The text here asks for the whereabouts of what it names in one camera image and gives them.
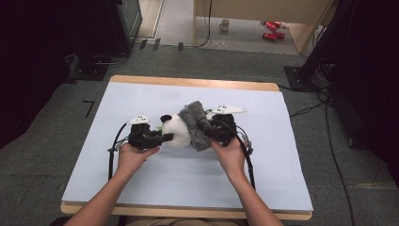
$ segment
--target white board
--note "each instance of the white board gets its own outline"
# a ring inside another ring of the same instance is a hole
[[[312,211],[286,104],[281,92],[210,89],[110,82],[76,162],[62,201],[88,202],[106,183],[109,153],[120,127],[139,114],[151,119],[178,113],[201,101],[204,109],[219,105],[243,107],[234,114],[252,141],[257,192],[273,210]],[[130,128],[120,137],[128,136]],[[118,153],[114,161],[117,167]],[[118,203],[242,208],[215,151],[166,145],[145,162],[123,190]]]

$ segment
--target black ear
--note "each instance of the black ear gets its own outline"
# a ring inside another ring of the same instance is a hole
[[[169,121],[169,120],[171,120],[171,119],[172,119],[171,116],[169,116],[169,115],[164,115],[164,116],[161,117],[161,122]]]

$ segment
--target wooden desk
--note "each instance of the wooden desk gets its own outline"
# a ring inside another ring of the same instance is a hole
[[[217,0],[212,2],[212,17],[278,21],[289,29],[298,53],[302,53],[319,24],[328,24],[338,0]],[[210,0],[194,0],[194,44],[197,17],[208,17]]]
[[[271,83],[200,80],[200,79],[185,79],[185,78],[115,75],[111,78],[110,82],[163,85],[163,86],[200,87],[200,88],[204,87],[204,88],[219,88],[219,89],[279,91],[279,87],[276,84],[271,84]],[[62,202],[61,211],[65,214],[75,214],[80,208],[82,208],[84,204],[85,202]],[[280,219],[307,220],[311,218],[311,211],[275,211],[275,214]],[[117,204],[112,211],[112,215],[174,217],[174,218],[245,218],[246,217],[242,209],[198,208],[198,207],[182,208],[174,206],[167,206],[167,207],[148,206],[148,205],[143,206],[143,205],[132,205],[132,204]]]

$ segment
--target plush toy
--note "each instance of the plush toy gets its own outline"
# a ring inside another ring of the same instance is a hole
[[[191,144],[197,151],[211,147],[209,138],[205,136],[204,128],[212,125],[206,118],[202,104],[199,101],[187,105],[178,114],[161,117],[162,134],[174,134],[173,140],[167,144],[173,147],[183,147]]]

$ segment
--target person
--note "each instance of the person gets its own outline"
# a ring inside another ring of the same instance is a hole
[[[268,206],[256,193],[244,173],[244,154],[239,141],[234,138],[228,146],[223,147],[217,141],[211,140],[211,145],[217,153],[219,163],[226,172],[229,181],[238,194],[250,226],[282,225]],[[120,147],[118,168],[114,176],[78,213],[65,224],[70,225],[105,225],[111,211],[127,185],[146,159],[157,153],[159,147],[139,151],[129,143]]]

